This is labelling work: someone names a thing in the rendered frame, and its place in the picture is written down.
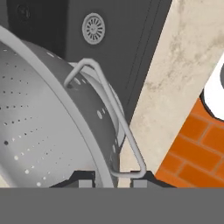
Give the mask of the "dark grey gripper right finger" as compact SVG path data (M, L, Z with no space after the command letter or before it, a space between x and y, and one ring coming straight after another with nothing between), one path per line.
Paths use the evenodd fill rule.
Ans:
M142 178L132 178L129 186L132 188L174 188L174 185L157 179L151 171L147 171Z

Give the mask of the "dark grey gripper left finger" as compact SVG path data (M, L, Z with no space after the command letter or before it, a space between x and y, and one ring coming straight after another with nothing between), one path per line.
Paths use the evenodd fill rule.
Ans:
M55 185L54 188L95 188L95 171L74 171L70 178Z

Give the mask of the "grey metal colander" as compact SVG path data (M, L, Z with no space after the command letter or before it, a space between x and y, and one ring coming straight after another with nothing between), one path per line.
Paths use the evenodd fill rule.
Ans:
M51 187L74 171L108 188L146 173L116 92L95 60L68 63L0 25L0 177Z

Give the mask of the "dark grey sink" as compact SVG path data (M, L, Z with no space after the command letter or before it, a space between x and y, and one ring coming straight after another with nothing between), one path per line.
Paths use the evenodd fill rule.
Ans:
M0 25L69 62L97 61L130 121L171 6L172 0L0 0Z

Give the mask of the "white round object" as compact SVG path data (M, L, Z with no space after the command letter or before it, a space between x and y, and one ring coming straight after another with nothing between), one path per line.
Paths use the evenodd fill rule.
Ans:
M200 99L212 118L224 122L224 53L208 78Z

